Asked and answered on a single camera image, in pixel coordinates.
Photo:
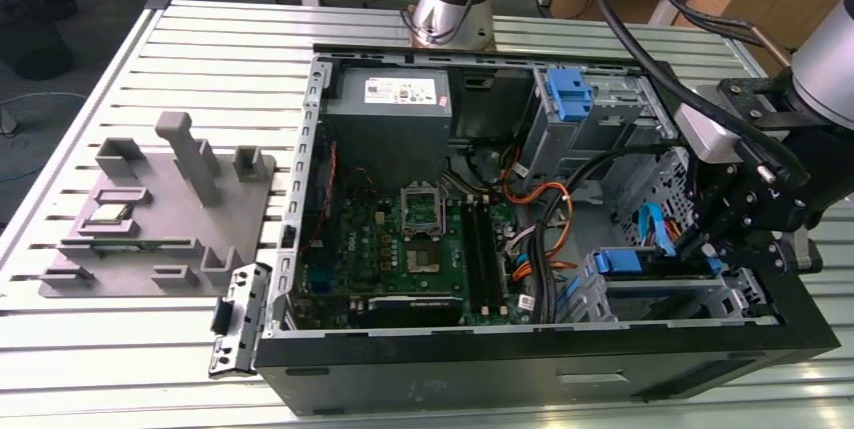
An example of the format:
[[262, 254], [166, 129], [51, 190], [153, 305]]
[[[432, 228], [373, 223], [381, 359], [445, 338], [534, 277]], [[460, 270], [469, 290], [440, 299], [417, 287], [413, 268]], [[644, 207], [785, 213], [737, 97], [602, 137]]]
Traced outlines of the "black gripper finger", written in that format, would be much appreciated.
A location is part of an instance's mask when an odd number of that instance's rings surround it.
[[718, 239], [713, 247], [732, 268], [771, 269], [796, 272], [796, 250], [792, 238], [777, 237], [772, 231], [749, 231]]
[[758, 189], [758, 177], [745, 164], [689, 164], [685, 195], [692, 222], [680, 237], [681, 259], [704, 255], [705, 245], [722, 259], [748, 259], [760, 252]]

